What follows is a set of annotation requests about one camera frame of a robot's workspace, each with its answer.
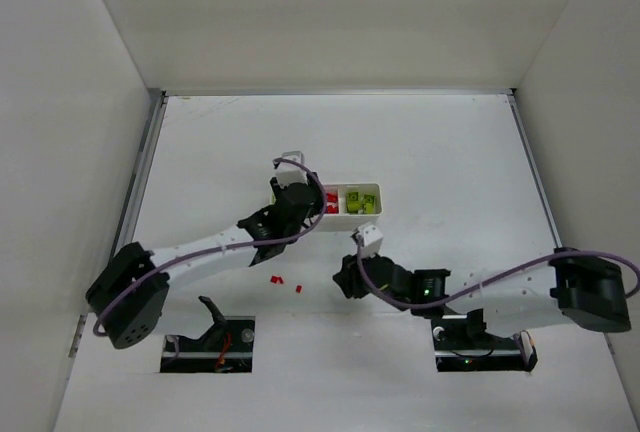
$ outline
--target red wire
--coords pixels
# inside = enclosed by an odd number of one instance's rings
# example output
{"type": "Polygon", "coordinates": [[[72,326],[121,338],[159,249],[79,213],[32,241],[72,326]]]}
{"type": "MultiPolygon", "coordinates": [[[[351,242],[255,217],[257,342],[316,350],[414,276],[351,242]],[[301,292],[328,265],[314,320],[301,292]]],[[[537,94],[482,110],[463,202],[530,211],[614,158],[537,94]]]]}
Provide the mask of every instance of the red wire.
{"type": "Polygon", "coordinates": [[[231,334],[227,332],[227,335],[224,336],[224,344],[222,346],[222,350],[220,351],[220,355],[218,356],[218,361],[216,362],[216,365],[213,367],[213,370],[215,372],[217,372],[220,365],[222,365],[222,361],[224,360],[224,354],[227,353],[227,350],[229,350],[229,347],[231,347],[231,334]]]}

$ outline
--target metal hinge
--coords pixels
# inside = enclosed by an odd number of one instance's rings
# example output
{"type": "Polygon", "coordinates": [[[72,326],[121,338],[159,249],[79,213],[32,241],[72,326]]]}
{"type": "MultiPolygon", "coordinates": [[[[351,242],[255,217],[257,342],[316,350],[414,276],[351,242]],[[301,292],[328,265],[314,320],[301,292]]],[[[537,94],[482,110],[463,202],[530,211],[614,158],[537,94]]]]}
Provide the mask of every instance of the metal hinge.
{"type": "Polygon", "coordinates": [[[81,315],[78,319],[78,325],[76,325],[76,332],[73,334],[73,342],[71,342],[71,348],[69,349],[69,358],[75,359],[78,354],[78,348],[80,347],[80,339],[82,339],[82,332],[84,326],[87,323],[87,316],[81,315]]]}

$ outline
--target white tabletop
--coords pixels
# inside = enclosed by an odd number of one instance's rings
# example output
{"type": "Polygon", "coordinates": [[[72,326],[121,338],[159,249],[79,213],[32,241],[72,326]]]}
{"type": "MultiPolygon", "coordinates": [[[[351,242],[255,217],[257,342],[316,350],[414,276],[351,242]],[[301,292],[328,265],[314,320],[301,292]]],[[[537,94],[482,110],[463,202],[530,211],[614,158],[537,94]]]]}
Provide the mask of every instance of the white tabletop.
{"type": "MultiPolygon", "coordinates": [[[[172,245],[250,215],[289,150],[327,183],[379,183],[384,255],[408,269],[498,271],[553,248],[504,95],[173,97],[136,239],[172,245]]],[[[602,335],[534,331],[532,376],[437,373],[427,322],[342,296],[331,276],[348,253],[348,234],[314,232],[172,292],[184,335],[209,325],[197,295],[256,315],[251,374],[160,375],[160,337],[114,351],[87,331],[57,430],[635,430],[602,335]]]]}

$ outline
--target table surface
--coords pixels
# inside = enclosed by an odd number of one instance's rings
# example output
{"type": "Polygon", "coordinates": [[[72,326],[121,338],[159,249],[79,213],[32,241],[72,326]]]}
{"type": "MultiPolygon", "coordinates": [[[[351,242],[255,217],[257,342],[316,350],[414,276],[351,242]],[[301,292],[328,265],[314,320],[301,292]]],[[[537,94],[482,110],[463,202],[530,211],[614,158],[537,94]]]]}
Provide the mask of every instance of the table surface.
{"type": "MultiPolygon", "coordinates": [[[[250,215],[289,150],[324,182],[379,183],[383,252],[408,269],[498,271],[553,248],[505,95],[172,97],[136,240],[174,245],[250,215]]],[[[601,334],[533,331],[533,375],[437,373],[428,323],[344,299],[331,276],[349,253],[348,234],[314,232],[172,291],[164,313],[183,335],[209,325],[197,295],[256,316],[251,374],[160,375],[161,337],[115,351],[87,329],[56,430],[636,430],[601,334]]]]}

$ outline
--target white wall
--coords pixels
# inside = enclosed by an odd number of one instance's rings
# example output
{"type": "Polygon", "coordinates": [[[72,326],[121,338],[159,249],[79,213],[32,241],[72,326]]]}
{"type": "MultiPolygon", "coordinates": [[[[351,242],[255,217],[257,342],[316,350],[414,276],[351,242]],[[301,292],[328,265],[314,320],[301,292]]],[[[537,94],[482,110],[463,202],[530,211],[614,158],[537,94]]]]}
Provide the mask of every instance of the white wall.
{"type": "Polygon", "coordinates": [[[148,96],[101,0],[0,0],[0,417],[44,431],[148,96]]]}
{"type": "Polygon", "coordinates": [[[510,86],[567,0],[105,0],[149,86],[510,86]]]}
{"type": "MultiPolygon", "coordinates": [[[[517,100],[566,244],[640,263],[640,0],[570,0],[517,100]]],[[[612,335],[640,413],[636,329],[612,335]]]]}

